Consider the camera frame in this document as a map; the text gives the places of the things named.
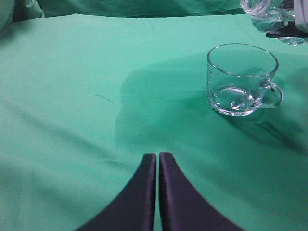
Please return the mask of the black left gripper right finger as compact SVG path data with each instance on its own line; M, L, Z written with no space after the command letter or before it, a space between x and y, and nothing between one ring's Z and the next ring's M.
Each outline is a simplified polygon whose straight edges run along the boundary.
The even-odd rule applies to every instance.
M159 155L158 198L164 231L241 231L192 186L169 152Z

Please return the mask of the grey other gripper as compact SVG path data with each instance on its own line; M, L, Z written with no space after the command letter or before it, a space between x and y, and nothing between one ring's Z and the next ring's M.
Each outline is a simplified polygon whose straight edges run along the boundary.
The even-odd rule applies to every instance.
M282 37L308 37L308 1L307 0L294 0L294 14L295 23L289 22L287 26L270 31L266 34L269 38L282 38Z

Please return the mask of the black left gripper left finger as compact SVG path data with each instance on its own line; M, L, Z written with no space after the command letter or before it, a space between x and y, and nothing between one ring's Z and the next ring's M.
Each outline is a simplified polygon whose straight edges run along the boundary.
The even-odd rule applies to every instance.
M156 201L156 154L144 154L123 190L78 231L152 231Z

